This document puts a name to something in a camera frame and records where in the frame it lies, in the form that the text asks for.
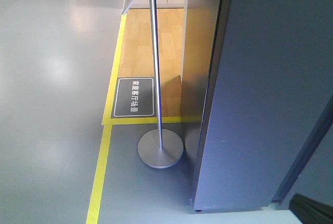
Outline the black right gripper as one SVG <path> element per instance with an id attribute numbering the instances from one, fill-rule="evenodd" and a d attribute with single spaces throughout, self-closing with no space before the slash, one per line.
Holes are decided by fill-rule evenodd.
<path id="1" fill-rule="evenodd" d="M 320 203 L 301 194 L 295 194 L 289 202 L 289 210 L 301 223 L 332 224 L 332 206 Z"/>

